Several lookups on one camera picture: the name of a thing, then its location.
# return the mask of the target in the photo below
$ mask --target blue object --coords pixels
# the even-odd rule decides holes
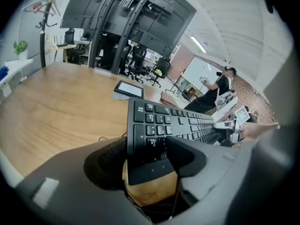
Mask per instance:
[[[3,66],[0,68],[0,81],[8,74],[8,67]]]

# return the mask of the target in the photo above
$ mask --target ceiling light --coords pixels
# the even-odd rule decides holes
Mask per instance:
[[[202,47],[202,45],[197,41],[197,39],[194,36],[191,36],[191,39],[197,44],[197,46],[201,49],[202,52],[206,53],[205,49]]]

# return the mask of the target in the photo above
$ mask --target ceiling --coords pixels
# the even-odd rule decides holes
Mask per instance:
[[[260,93],[293,47],[293,37],[276,10],[264,0],[187,0],[197,10],[182,36],[196,55],[233,66]],[[190,39],[194,36],[204,54]]]

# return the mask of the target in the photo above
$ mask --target black metal pole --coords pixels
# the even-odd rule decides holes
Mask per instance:
[[[41,35],[39,39],[39,53],[40,53],[40,59],[41,59],[41,66],[42,68],[46,67],[46,61],[45,61],[45,26],[48,21],[48,16],[50,12],[50,8],[52,6],[52,3],[49,3],[45,7],[45,13],[44,17],[42,20],[42,30],[41,30]]]
[[[130,15],[128,22],[125,26],[125,29],[122,33],[120,42],[118,44],[118,49],[115,54],[113,64],[112,64],[112,73],[118,74],[119,71],[119,64],[122,58],[122,53],[124,51],[124,47],[126,45],[126,42],[128,41],[129,34],[131,33],[133,26],[135,24],[136,19],[138,18],[143,6],[146,4],[148,0],[139,0],[137,5],[135,6],[134,10],[132,11],[132,14]]]
[[[95,27],[95,34],[94,37],[92,38],[92,44],[90,47],[90,61],[89,61],[89,67],[94,68],[95,67],[95,60],[96,60],[96,55],[97,55],[97,47],[98,47],[98,41],[100,39],[102,29],[106,20],[106,17],[108,15],[109,10],[112,7],[114,0],[106,0],[100,14],[98,16],[99,21],[97,23],[97,26]]]

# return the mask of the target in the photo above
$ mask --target computer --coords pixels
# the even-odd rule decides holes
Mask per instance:
[[[70,0],[60,27],[94,31],[104,2]],[[114,0],[103,32],[121,36],[136,4],[137,0]],[[128,39],[169,57],[195,12],[185,0],[149,0]]]

